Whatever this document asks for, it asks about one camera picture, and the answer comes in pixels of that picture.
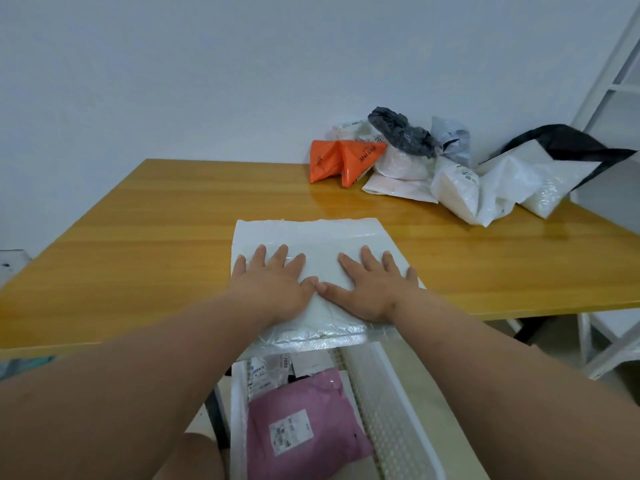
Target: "left hand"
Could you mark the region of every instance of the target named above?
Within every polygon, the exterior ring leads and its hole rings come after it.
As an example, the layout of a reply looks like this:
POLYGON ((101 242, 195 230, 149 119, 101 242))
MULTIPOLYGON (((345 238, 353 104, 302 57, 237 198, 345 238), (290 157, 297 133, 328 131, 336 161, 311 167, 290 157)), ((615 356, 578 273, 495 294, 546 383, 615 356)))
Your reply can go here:
POLYGON ((300 315, 316 292, 316 276, 309 276, 298 282, 305 265, 304 254, 297 255, 288 265, 284 265, 289 248, 282 245, 265 264, 267 248, 261 244, 246 266, 242 255, 236 259, 229 282, 229 293, 242 306, 266 320, 267 326, 288 322, 300 315))

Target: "floor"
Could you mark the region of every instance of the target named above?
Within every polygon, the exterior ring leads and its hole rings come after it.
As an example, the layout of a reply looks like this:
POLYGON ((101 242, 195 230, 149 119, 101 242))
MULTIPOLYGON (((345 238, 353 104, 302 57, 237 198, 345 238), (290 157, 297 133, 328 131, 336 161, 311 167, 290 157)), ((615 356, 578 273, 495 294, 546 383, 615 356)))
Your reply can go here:
MULTIPOLYGON (((497 330, 513 335, 506 322, 490 322, 497 330)), ((607 339, 596 331, 595 345, 604 349, 607 339)), ((558 317, 540 334, 536 344, 547 354, 572 366, 580 366, 577 323, 574 315, 558 317)), ((429 440, 442 462, 449 480, 487 479, 482 465, 471 449, 453 412, 440 393, 434 380, 422 366, 418 357, 402 340, 384 344, 391 364, 422 423, 429 440)), ((224 377, 220 383, 227 418, 230 412, 230 381, 224 377)), ((622 364, 615 371, 604 375, 601 382, 618 394, 640 404, 640 362, 622 364)), ((200 409, 188 431, 214 437, 204 407, 200 409)))

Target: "wooden table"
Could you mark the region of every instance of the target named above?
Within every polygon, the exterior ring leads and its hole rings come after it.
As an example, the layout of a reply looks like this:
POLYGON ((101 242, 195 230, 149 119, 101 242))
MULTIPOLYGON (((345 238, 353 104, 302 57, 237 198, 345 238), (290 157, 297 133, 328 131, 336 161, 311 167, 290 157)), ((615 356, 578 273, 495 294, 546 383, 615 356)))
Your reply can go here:
POLYGON ((236 220, 377 217, 427 286, 482 320, 640 306, 640 237, 571 202, 488 228, 308 183, 308 166, 146 160, 0 291, 0 354, 58 354, 222 290, 236 220))

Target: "forearm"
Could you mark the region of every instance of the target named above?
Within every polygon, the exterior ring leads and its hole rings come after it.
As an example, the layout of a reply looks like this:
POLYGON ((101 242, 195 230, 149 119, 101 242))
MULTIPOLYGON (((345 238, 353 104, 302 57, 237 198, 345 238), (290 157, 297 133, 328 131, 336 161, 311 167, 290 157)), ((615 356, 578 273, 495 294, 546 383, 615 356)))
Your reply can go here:
POLYGON ((260 332, 254 315, 223 294, 0 383, 0 477, 151 477, 260 332))
POLYGON ((394 313, 492 479, 637 475, 635 404, 427 291, 394 313))

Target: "basket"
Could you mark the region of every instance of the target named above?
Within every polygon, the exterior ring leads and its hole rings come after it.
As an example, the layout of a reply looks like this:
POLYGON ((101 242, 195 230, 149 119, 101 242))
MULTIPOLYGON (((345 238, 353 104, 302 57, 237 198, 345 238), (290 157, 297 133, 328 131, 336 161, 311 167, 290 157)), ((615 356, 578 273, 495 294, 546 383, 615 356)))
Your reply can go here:
MULTIPOLYGON (((379 342, 334 349, 347 370, 380 479, 444 480, 444 470, 379 342)), ((247 362, 232 368, 231 480, 246 480, 247 362)))

